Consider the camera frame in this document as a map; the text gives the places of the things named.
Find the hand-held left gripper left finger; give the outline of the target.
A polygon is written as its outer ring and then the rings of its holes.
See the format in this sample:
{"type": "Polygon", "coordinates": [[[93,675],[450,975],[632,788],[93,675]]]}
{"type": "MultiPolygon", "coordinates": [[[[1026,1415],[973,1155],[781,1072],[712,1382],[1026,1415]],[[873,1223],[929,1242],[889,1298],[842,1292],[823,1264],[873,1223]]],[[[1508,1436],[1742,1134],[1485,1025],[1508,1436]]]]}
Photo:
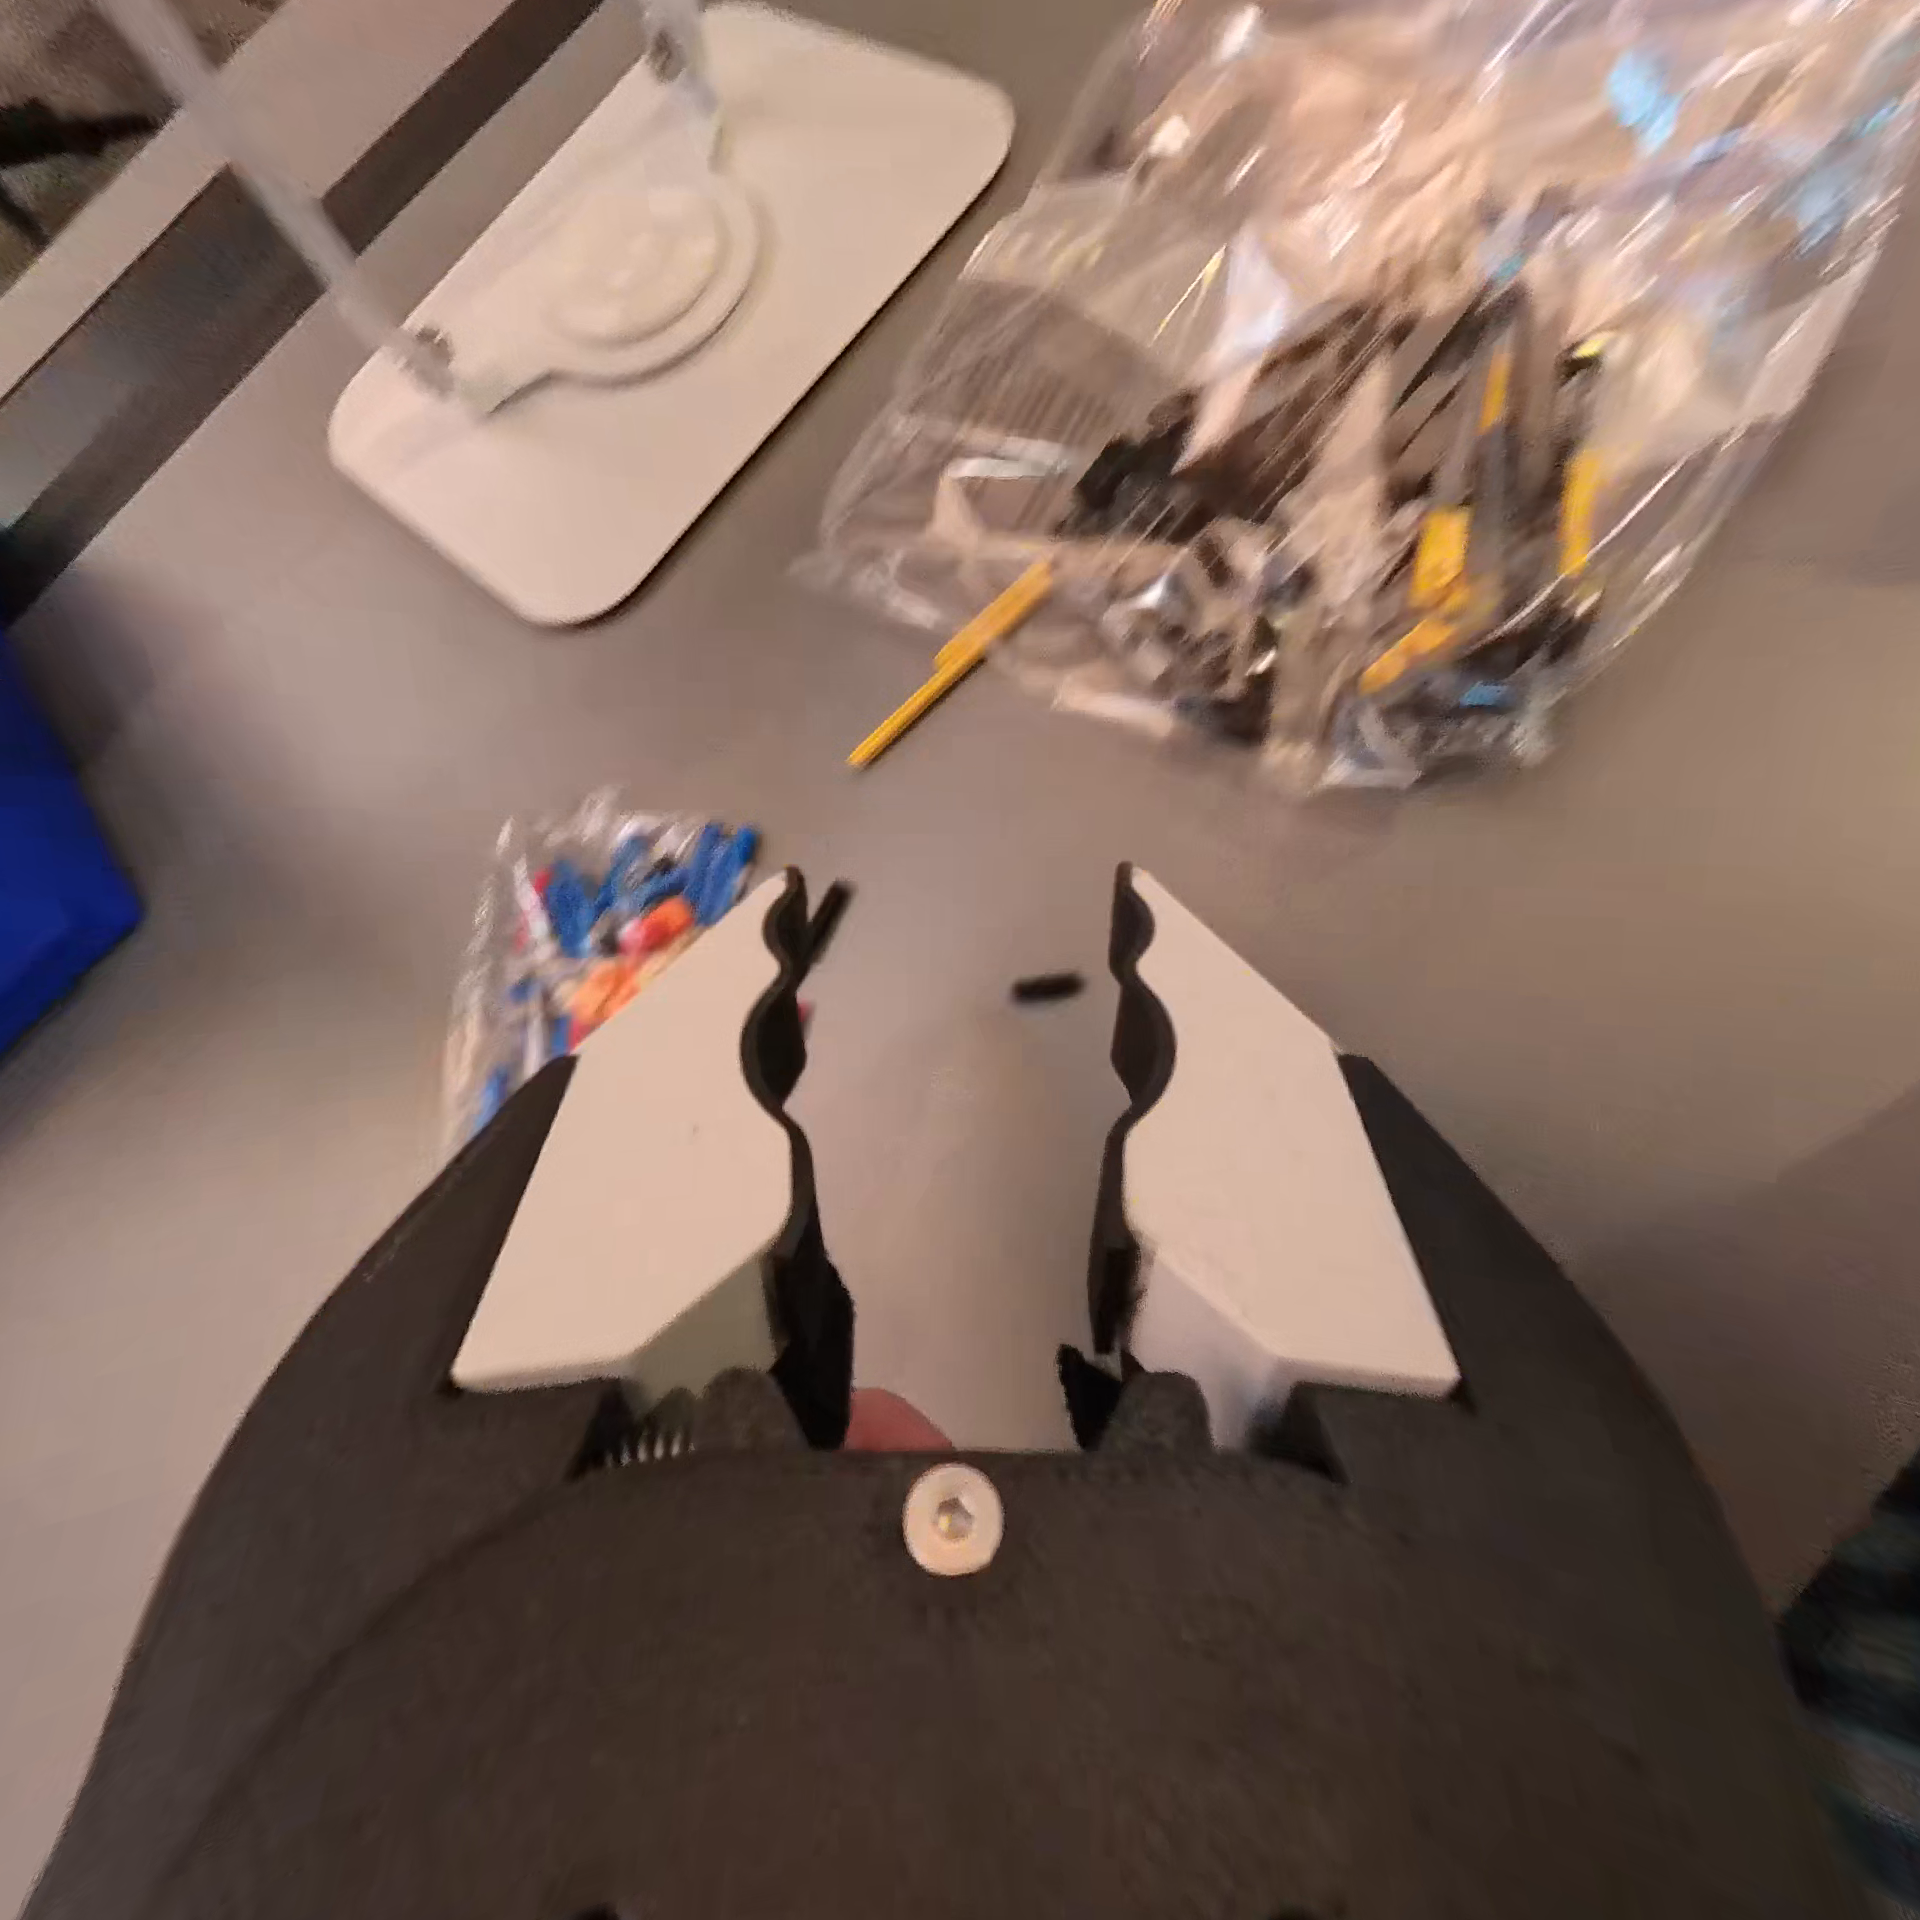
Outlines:
{"type": "Polygon", "coordinates": [[[846,1442],[854,1311],[789,1111],[809,960],[809,889],[780,868],[565,1058],[455,1391],[601,1384],[653,1422],[753,1369],[814,1450],[846,1442]]]}

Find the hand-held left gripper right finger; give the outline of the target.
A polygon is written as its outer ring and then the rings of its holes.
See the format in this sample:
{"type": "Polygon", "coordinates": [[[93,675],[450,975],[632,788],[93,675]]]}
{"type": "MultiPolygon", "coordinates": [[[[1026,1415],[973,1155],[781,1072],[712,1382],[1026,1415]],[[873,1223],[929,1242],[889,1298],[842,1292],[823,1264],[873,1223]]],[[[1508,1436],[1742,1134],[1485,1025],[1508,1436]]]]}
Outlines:
{"type": "Polygon", "coordinates": [[[1278,1452],[1313,1392],[1445,1406],[1441,1315],[1327,1031],[1136,863],[1110,889],[1108,1064],[1088,1337],[1058,1350],[1071,1440],[1148,1376],[1216,1452],[1278,1452]]]}

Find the yellow lego axle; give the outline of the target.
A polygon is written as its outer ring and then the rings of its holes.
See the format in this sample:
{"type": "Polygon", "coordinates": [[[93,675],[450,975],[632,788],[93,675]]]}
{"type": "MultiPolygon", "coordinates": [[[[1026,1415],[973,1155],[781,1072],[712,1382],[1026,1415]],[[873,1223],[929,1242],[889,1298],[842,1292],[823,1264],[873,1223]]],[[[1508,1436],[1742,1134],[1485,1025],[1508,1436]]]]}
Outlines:
{"type": "Polygon", "coordinates": [[[870,734],[847,754],[846,768],[863,772],[943,704],[989,654],[1013,638],[1053,593],[1053,566],[1034,563],[1004,588],[982,610],[958,630],[932,658],[929,673],[870,734]]]}

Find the clear plastic bag of lego parts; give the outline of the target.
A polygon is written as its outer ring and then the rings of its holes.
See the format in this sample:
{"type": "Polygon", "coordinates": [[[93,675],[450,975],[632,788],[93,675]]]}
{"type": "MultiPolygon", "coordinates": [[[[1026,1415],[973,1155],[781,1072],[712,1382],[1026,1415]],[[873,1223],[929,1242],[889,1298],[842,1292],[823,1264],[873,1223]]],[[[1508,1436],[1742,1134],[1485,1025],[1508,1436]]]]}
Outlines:
{"type": "Polygon", "coordinates": [[[799,576],[1055,706],[1402,791],[1544,754],[1832,353],[1918,14],[1154,6],[972,254],[799,576]]]}

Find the small bag of blue lego parts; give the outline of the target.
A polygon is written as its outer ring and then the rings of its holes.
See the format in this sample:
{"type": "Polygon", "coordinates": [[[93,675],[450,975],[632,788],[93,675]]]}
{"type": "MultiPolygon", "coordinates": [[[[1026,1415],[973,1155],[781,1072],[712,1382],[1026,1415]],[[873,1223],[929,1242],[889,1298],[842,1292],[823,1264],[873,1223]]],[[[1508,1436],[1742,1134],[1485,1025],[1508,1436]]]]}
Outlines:
{"type": "Polygon", "coordinates": [[[760,855],[753,823],[641,809],[620,787],[502,823],[450,990],[438,1160],[737,912],[770,875],[760,855]]]}

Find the blue box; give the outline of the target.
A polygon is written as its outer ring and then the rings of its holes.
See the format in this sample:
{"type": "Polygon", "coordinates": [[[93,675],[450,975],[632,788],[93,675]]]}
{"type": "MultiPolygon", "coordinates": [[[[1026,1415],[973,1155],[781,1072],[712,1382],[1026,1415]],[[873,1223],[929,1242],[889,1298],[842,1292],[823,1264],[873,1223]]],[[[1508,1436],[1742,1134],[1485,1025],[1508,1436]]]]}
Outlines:
{"type": "Polygon", "coordinates": [[[1,1051],[63,1008],[141,928],[126,864],[1,635],[1,1051]]]}

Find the dark patterned cloth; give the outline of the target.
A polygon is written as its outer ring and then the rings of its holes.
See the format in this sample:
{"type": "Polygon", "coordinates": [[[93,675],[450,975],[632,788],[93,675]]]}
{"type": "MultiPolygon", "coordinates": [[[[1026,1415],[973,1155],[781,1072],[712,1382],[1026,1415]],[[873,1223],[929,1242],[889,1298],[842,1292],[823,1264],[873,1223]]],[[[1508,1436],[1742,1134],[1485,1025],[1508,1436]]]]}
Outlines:
{"type": "Polygon", "coordinates": [[[1878,1505],[1781,1618],[1798,1705],[1861,1810],[1914,1827],[1918,1521],[1878,1505]]]}

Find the white base clear stand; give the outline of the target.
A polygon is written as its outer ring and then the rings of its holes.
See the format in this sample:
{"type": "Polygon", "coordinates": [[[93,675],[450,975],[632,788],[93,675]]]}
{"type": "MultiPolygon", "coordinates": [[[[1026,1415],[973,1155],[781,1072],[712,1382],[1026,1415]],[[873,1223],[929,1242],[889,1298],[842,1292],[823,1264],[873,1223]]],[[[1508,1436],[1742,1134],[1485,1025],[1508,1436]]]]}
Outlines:
{"type": "Polygon", "coordinates": [[[104,6],[368,347],[332,466],[502,608],[624,604],[1001,171],[988,81],[766,6],[640,52],[409,315],[169,6],[104,6]]]}

